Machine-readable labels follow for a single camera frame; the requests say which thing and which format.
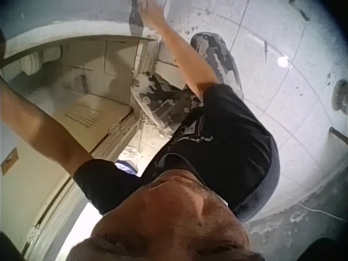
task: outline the man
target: man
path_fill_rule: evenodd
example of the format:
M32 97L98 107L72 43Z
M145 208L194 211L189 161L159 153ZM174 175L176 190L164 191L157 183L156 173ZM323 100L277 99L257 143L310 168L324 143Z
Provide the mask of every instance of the man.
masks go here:
M238 72L219 36L203 33L192 42L215 73L168 26L154 1L146 1L141 14L144 23L162 35L196 96L185 89L182 106L178 91L158 76L137 77L137 100L158 125L173 130L173 138L141 178L112 162L93 159L63 126L2 81L2 120L60 164L103 214L91 237L75 246L67 260L263 260L250 250L240 221L253 217L275 190L276 143L243 97L220 84L225 76L231 78L229 70ZM232 83L240 88L239 79ZM165 100L150 99L155 91L166 92ZM172 111L175 106L183 110Z

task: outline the blue object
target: blue object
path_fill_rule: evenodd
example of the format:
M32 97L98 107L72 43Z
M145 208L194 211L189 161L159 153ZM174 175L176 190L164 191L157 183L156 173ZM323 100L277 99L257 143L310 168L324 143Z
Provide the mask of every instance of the blue object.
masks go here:
M138 173L138 171L134 167L132 167L131 164L129 164L128 162L126 162L124 160L116 161L115 166L119 170L123 170L124 172L131 174L131 175L136 175Z

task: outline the cable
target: cable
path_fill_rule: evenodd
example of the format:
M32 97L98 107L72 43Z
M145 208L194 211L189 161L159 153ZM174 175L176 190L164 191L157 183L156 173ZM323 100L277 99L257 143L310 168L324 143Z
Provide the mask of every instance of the cable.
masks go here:
M323 210L308 208L308 207L306 207L306 206L304 206L304 205L302 205L302 204L300 204L300 203L297 203L297 205L299 205L300 207L302 207L302 208L304 208L304 209L306 209L306 210L308 210L308 211L310 211L310 212L322 213L322 214L325 214L325 215L327 215L327 216L330 216L330 217L332 217L332 218L334 218L334 219L337 219L337 220L339 220L339 221L348 222L347 219L343 219L343 218L341 218L341 217L337 217L337 216L332 215L332 214L330 214L330 213L328 213L328 212L325 212L325 211L323 211Z

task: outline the tiled floor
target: tiled floor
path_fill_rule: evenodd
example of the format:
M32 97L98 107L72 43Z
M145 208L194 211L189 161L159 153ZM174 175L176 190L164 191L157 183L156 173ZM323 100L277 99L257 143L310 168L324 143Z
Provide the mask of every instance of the tiled floor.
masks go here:
M348 147L328 129L348 134L348 116L331 106L336 82L348 78L348 47L321 6L313 0L176 0L168 21L187 40L201 31L224 38L245 103L277 140L281 180L259 218L309 195L346 165ZM166 53L160 57L171 61ZM144 124L135 140L141 172L168 138Z

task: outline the water stain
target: water stain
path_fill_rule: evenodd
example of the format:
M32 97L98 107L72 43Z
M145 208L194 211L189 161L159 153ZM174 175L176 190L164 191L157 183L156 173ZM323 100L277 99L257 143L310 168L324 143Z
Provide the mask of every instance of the water stain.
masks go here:
M310 21L310 17L299 7L296 6L295 4L295 0L289 0L288 2L296 11L298 11L300 13L300 15L302 16L302 18L309 22Z
M309 16L308 16L304 11L302 11L302 10L300 9L299 12L300 12L300 14L302 15L302 17L303 17L303 19L304 19L305 21L307 21L307 22L310 21Z
M268 42L264 41L265 63L267 63Z
M293 212L293 214L290 216L290 222L291 223L299 223L300 221L303 220L303 218L305 218L305 216L307 215L308 211L307 210L298 210Z
M209 11L208 9L205 10L207 15L211 15L213 12Z

